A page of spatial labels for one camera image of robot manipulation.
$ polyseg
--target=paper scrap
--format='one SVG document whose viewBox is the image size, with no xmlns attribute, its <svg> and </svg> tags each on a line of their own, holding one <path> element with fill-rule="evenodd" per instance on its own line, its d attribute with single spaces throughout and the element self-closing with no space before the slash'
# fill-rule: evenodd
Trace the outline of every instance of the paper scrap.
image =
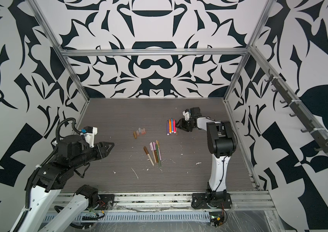
<svg viewBox="0 0 328 232">
<path fill-rule="evenodd" d="M 133 168 L 131 168 L 133 171 L 134 171 L 134 169 Z M 136 174 L 136 177 L 137 177 L 137 179 L 138 179 L 138 175 L 137 175 L 137 173 L 134 171 L 134 174 Z"/>
</svg>

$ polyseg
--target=abstract black and white pattern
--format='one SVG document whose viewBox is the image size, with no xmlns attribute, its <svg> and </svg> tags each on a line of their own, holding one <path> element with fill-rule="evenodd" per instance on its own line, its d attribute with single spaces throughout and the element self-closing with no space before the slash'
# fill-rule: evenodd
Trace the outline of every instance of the abstract black and white pattern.
<svg viewBox="0 0 328 232">
<path fill-rule="evenodd" d="M 70 62 L 92 98 L 222 97 L 241 55 L 90 56 Z"/>
<path fill-rule="evenodd" d="M 278 0 L 256 46 L 328 130 L 328 0 Z"/>
<path fill-rule="evenodd" d="M 27 3 L 0 1 L 0 231 L 11 229 L 27 178 L 53 150 L 55 125 L 79 118 L 84 103 Z"/>
<path fill-rule="evenodd" d="M 266 0 L 39 0 L 65 49 L 235 48 Z"/>
<path fill-rule="evenodd" d="M 328 231 L 328 157 L 250 57 L 228 102 L 260 188 L 287 230 Z"/>
</svg>

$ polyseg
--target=wood grain surface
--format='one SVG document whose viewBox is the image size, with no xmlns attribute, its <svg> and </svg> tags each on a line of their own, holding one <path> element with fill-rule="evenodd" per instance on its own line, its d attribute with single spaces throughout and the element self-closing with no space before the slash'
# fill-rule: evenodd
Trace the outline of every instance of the wood grain surface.
<svg viewBox="0 0 328 232">
<path fill-rule="evenodd" d="M 63 192 L 83 184 L 104 192 L 204 191 L 212 167 L 206 132 L 166 133 L 167 120 L 179 120 L 192 107 L 200 107 L 203 116 L 228 121 L 221 98 L 91 99 L 80 128 L 97 127 L 95 142 L 114 142 L 115 147 L 108 157 L 91 163 L 84 179 L 69 179 Z M 147 133 L 134 139 L 139 127 Z M 146 146 L 150 151 L 155 140 L 160 142 L 162 167 L 152 166 L 143 150 Z M 239 147 L 228 164 L 226 183 L 228 190 L 253 189 Z"/>
</svg>

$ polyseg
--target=robotic arm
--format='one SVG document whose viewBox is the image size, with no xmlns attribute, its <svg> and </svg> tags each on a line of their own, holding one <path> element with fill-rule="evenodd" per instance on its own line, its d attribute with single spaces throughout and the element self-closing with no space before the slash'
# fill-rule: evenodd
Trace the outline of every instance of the robotic arm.
<svg viewBox="0 0 328 232">
<path fill-rule="evenodd" d="M 212 154 L 212 172 L 208 182 L 207 202 L 226 200 L 226 172 L 227 164 L 232 153 L 236 150 L 237 141 L 232 131 L 230 122 L 213 120 L 203 117 L 199 107 L 186 109 L 183 112 L 185 118 L 176 123 L 176 127 L 190 132 L 194 128 L 207 131 L 208 149 Z"/>
<path fill-rule="evenodd" d="M 78 134 L 69 135 L 60 140 L 59 130 L 67 121 L 73 121 L 73 130 Z M 84 178 L 90 162 L 107 157 L 114 147 L 113 142 L 94 144 L 97 128 L 85 127 L 78 131 L 75 128 L 75 122 L 74 118 L 67 118 L 58 124 L 55 132 L 56 146 L 48 158 L 41 165 L 36 166 L 36 170 L 28 179 L 25 206 L 10 232 L 38 231 L 52 202 L 74 172 Z M 81 166 L 86 166 L 83 174 L 76 170 Z M 95 208 L 97 201 L 98 190 L 83 185 L 75 192 L 72 201 L 40 231 L 64 231 L 82 211 Z"/>
</svg>

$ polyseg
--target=black strap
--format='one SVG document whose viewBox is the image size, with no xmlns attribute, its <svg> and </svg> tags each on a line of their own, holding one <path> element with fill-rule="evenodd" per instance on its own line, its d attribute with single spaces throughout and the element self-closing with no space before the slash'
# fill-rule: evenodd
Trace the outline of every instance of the black strap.
<svg viewBox="0 0 328 232">
<path fill-rule="evenodd" d="M 89 166 L 90 166 L 90 163 L 87 163 L 87 164 L 84 165 L 84 166 L 87 166 L 87 167 L 84 169 L 84 173 L 83 173 L 83 175 L 81 175 L 80 172 L 78 172 L 77 170 L 74 170 L 74 172 L 75 172 L 78 176 L 80 176 L 81 178 L 84 178 L 85 172 L 88 170 L 88 168 L 89 168 Z"/>
</svg>

